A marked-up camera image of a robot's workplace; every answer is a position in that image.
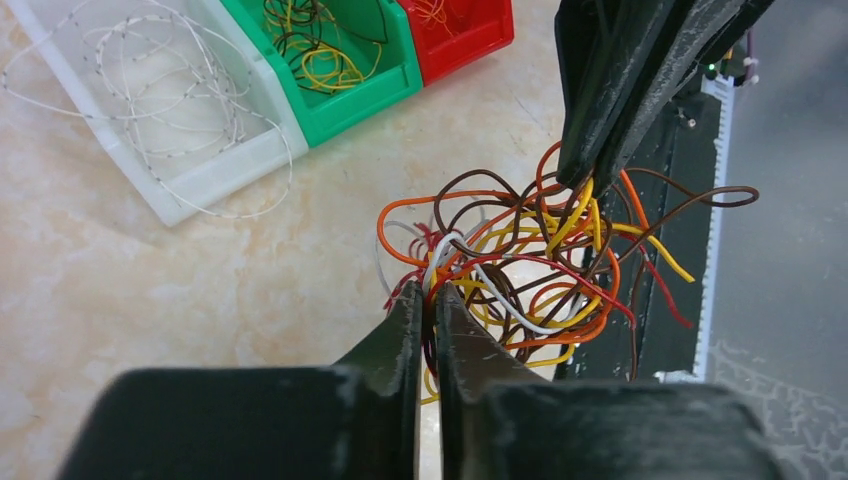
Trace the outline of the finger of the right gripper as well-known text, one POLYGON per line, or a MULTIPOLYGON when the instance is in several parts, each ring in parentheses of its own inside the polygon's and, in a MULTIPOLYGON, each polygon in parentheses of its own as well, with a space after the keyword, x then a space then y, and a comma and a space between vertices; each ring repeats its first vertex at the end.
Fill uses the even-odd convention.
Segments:
POLYGON ((668 59, 691 1, 563 1, 554 19, 565 104, 556 180, 606 182, 613 153, 634 126, 668 59))
POLYGON ((720 60, 769 1, 624 1, 590 83, 589 160, 602 196, 664 105, 699 65, 720 60))

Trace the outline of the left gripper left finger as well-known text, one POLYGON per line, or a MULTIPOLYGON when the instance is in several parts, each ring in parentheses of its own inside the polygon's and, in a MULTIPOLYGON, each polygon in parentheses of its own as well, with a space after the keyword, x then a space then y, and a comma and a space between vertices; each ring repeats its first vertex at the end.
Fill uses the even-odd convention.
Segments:
POLYGON ((62 479, 413 479, 424 294, 325 366, 148 368, 100 394, 62 479))

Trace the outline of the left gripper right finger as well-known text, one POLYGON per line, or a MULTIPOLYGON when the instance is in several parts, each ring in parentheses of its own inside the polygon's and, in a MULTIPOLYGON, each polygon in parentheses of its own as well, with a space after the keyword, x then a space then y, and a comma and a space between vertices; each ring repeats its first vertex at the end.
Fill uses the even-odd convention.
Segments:
POLYGON ((756 416, 698 383, 550 381, 506 352, 457 289, 436 295, 446 479, 779 479, 756 416))

